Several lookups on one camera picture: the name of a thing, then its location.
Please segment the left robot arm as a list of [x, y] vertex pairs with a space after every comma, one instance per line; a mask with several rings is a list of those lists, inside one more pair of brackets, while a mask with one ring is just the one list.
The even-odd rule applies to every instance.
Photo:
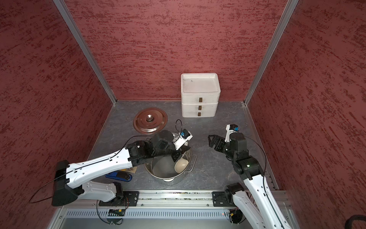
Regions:
[[170, 157], [176, 162], [190, 149], [187, 142], [192, 137], [186, 129], [178, 136], [163, 130], [147, 140], [135, 141], [92, 160], [72, 164], [67, 160], [60, 161], [56, 165], [51, 204], [60, 207], [78, 199], [117, 203], [123, 200], [121, 186], [94, 182], [93, 179], [150, 163], [156, 158]]

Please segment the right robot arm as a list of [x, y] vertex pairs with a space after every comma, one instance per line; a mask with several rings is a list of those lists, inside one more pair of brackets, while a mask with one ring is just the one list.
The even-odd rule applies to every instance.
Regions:
[[231, 161], [234, 171], [243, 180], [254, 202], [239, 184], [227, 186], [227, 199], [243, 213], [254, 229], [290, 229], [288, 220], [275, 201], [265, 172], [259, 162], [249, 155], [247, 141], [242, 133], [230, 133], [226, 140], [218, 135], [208, 136], [209, 147], [225, 154]]

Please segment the steel pot lid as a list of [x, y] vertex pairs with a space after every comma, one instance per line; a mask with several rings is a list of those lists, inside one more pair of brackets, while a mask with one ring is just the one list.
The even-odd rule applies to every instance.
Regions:
[[133, 120], [134, 129], [141, 134], [153, 134], [162, 131], [168, 121], [167, 113], [157, 107], [141, 110]]

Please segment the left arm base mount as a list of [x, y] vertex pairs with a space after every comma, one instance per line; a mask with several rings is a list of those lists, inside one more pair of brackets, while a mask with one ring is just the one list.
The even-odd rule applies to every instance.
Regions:
[[139, 199], [139, 191], [124, 191], [117, 193], [116, 197], [108, 202], [99, 201], [100, 207], [136, 207]]

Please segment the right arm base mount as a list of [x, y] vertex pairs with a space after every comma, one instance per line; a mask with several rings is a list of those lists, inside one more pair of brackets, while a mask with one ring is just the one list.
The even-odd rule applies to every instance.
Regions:
[[213, 191], [212, 200], [214, 207], [236, 207], [233, 202], [230, 202], [226, 193], [223, 191]]

